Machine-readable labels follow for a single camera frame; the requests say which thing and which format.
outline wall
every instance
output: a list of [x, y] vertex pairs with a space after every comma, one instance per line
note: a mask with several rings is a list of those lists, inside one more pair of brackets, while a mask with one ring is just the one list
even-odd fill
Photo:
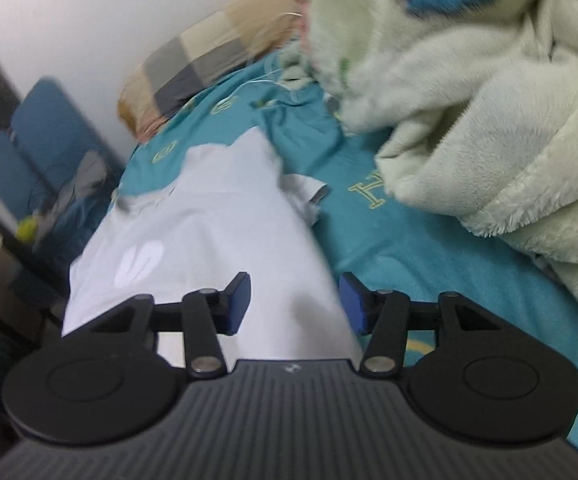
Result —
[[53, 75], [123, 160], [123, 80], [160, 44], [230, 0], [0, 0], [0, 69], [24, 96]]

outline bed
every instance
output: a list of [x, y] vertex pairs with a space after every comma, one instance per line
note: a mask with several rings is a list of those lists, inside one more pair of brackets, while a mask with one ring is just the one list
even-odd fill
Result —
[[[146, 142], [131, 156], [118, 196], [163, 189], [178, 176], [192, 146], [231, 144], [259, 126], [283, 159], [285, 173], [305, 174], [328, 185], [313, 231], [336, 279], [351, 271], [369, 288], [394, 288], [418, 301], [456, 290], [578, 367], [578, 304], [565, 288], [502, 241], [474, 237], [454, 218], [387, 197], [373, 160], [387, 132], [346, 136], [318, 84], [292, 91], [264, 82], [243, 85], [281, 70], [277, 52], [238, 68], [243, 64], [242, 59], [235, 62], [218, 81], [179, 99], [177, 107], [161, 114], [149, 111], [147, 116], [158, 118], [150, 133], [149, 127], [138, 132], [136, 116], [128, 121]], [[126, 95], [120, 101], [125, 118], [127, 101]], [[430, 351], [432, 339], [430, 333], [412, 333], [407, 361]], [[578, 418], [569, 439], [578, 447]]]

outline blanket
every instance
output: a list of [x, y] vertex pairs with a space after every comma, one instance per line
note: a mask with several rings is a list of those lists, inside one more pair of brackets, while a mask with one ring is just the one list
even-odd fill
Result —
[[310, 56], [386, 191], [541, 254], [578, 299], [578, 0], [313, 0]]

